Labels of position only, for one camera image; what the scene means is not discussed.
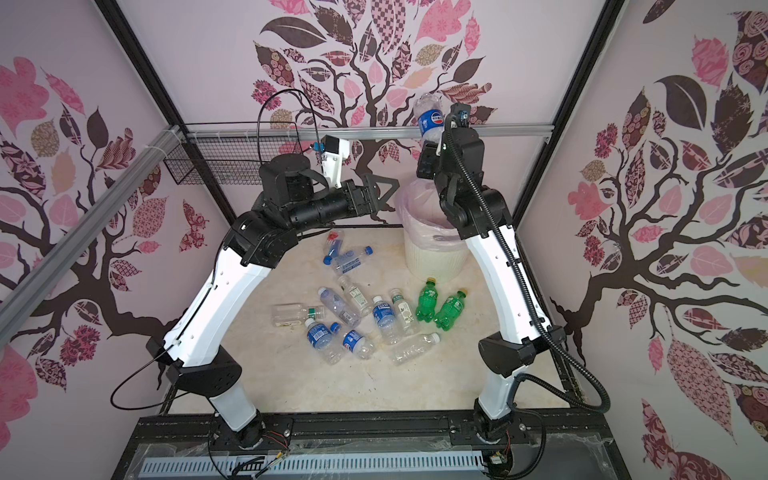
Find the plastic bottle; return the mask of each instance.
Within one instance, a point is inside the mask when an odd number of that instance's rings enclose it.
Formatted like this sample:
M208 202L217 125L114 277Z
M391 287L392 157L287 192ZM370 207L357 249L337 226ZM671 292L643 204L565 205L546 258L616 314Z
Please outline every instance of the plastic bottle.
M373 356L376 351L376 346L373 342L368 340L365 335L359 333L357 330L350 330L341 326L340 323L334 322L331 325L331 333L341 338L342 346L354 353L355 356L362 360L367 360Z
M405 336L411 336L419 333L419 321L416 319L416 315L413 314L408 301L402 297L400 289L391 289L389 295L392 296L392 305L395 307L395 316L402 323L403 334Z
M435 318L435 307L437 306L436 280L429 277L427 284L422 288L419 294L419 307L416 309L416 318L422 322L431 322Z
M341 290L346 294L346 297L352 302L352 305L356 306L360 311L360 316L367 316L373 310L373 304L362 293L360 286L354 283L347 275L342 275L338 278L339 286Z
M323 302L323 305L328 307L328 310L338 316L349 328L353 329L360 323L360 317L357 315L357 312L347 305L338 293L324 286L317 290L317 293L320 295L320 301Z
M333 341L333 334L328 330L328 327L313 319L306 319L304 325L306 326L306 338L328 365L334 365L344 357L344 350L341 345Z
M370 255L373 255L373 248L371 247L366 247L362 250L352 249L340 253L338 257L333 259L333 272L336 275L348 273L351 269L365 263Z
M328 238L326 239L326 245L323 248L323 253L326 254L323 258L323 263L330 265L333 259L339 256L341 253L341 243L344 240L344 230L331 230L328 232Z
M272 305L272 323L274 326L303 325L308 318L318 322L324 320L326 307L322 305L306 306L303 303Z
M422 138L439 144L443 131L440 97L436 94L422 95L413 105L413 114L419 121Z
M464 298L466 297L467 291L461 289L456 292L455 295L451 295L445 299L445 303L442 304L442 308L435 316L435 325L446 332L450 330L453 323L464 310Z
M382 333L382 341L386 345L394 345L400 341L400 328L395 314L381 296L373 297L373 319Z
M389 358L395 365L402 365L417 356L424 355L438 343L440 343L440 335L437 333L414 335L393 348L389 352Z

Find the black cable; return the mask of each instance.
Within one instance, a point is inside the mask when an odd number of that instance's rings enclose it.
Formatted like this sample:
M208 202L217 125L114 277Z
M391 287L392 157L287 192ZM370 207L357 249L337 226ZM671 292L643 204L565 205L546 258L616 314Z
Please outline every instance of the black cable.
M256 119L256 152L259 155L259 161L262 161L261 160L261 143L260 143L260 139L261 139L261 133L260 133L261 132L261 114L264 113L264 108L266 108L266 106L268 104L270 104L270 101L272 101L273 98L275 98L276 96L278 96L280 94L284 94L286 92L293 94L293 96L295 96L296 98L299 98L299 95L297 93L302 94L302 95L304 95L304 98L306 98L306 101L309 102L310 110L312 111L312 119L314 120L313 123L315 124L315 137L317 138L317 144L320 145L320 133L317 130L317 113L315 112L315 108L312 105L312 101L310 100L309 97L306 96L306 93L304 93L304 91L299 90L298 88L284 88L281 91L277 91L277 92L271 94L270 97L267 98L267 100L261 105L261 109L259 109L259 116ZM297 131L296 132L296 141L298 141L298 140L299 140L299 132Z

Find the green plastic bottle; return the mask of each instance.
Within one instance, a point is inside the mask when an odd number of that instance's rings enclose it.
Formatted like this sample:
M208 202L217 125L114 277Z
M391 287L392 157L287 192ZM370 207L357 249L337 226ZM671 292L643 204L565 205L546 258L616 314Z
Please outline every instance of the green plastic bottle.
M419 294L419 308L416 309L416 318L422 322L431 322L435 318L435 307L437 306L435 281L435 279L429 277L427 284L424 285L422 292Z
M461 289L456 292L455 295L451 295L445 299L445 303L442 304L442 308L435 317L435 325L446 332L450 330L458 316L461 315L464 310L464 298L466 297L467 291Z

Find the marble floor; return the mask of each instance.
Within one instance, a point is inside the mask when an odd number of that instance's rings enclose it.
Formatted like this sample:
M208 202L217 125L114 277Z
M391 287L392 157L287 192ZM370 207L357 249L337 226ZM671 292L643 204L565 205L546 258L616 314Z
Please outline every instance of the marble floor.
M350 276L366 295L389 296L400 288L415 308L425 279L413 276L405 263L402 228L345 229L343 250L370 245L369 262ZM280 265L254 290L223 340L223 346L243 366L240 378L262 412L344 412L377 410L471 409L482 390L487 371L477 343L498 331L498 319L488 287L470 255L454 280L438 280L438 305L459 288L466 288L466 308L448 332L439 330L441 342L424 356L395 366L386 347L369 360L349 354L334 366L325 364L306 340L303 326L275 327L270 306L301 302L319 305L317 289L328 286L341 292L330 267L323 265L326 235L309 238L290 250ZM380 338L372 316L358 330ZM438 331L422 324L424 333ZM549 353L536 358L529 370L560 386ZM568 404L530 382L516 399L523 408L567 407ZM176 400L171 413L205 413L212 409L200 396Z

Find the black frame beam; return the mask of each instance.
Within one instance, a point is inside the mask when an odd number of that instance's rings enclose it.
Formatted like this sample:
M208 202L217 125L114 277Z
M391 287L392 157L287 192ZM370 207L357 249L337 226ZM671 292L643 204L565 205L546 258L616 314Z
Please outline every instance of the black frame beam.
M515 211L512 212L512 225L515 228L520 226L525 211L528 209L531 200L533 200L533 196L536 193L538 184L541 182L541 178L544 176L544 172L547 170L552 154L565 132L568 120L571 119L571 115L576 108L579 98L581 98L581 94L584 92L584 87L587 85L590 74L594 70L594 66L597 64L608 38L611 36L621 8L624 6L624 1L607 0L605 5L603 5L598 21L592 30L592 35L587 42L587 47L584 49L584 54L581 55L576 72L571 79L571 83L568 85L568 89L565 91L565 96L562 103L560 103L558 113L554 116L552 135L539 152L531 173L525 181L525 187L522 194L520 194L518 204L515 205Z
M149 61L144 49L141 47L136 38L131 26L128 24L128 20L123 15L123 11L120 9L117 0L94 0L96 6L101 11L104 20L112 29L115 38L120 42L120 45L125 50L125 54L131 60L136 72L141 77L144 85L149 90L150 95L154 99L157 107L160 108L161 113L165 117L165 120L171 125L178 125L181 133L186 137L189 134L187 125L184 123L184 119L181 118L179 111L176 109L176 105L170 99L168 91L163 86L163 82L160 77L157 76L157 72L154 70L152 63ZM221 190L221 186L216 182L213 173L210 171L208 164L203 160L203 155L197 148L196 144L183 142L184 150L187 151L187 155L192 161L195 170L200 174L200 178L205 182L205 186L208 187L211 196L214 198L219 210L227 219L229 224L234 223L237 218L235 212L230 205L227 196Z

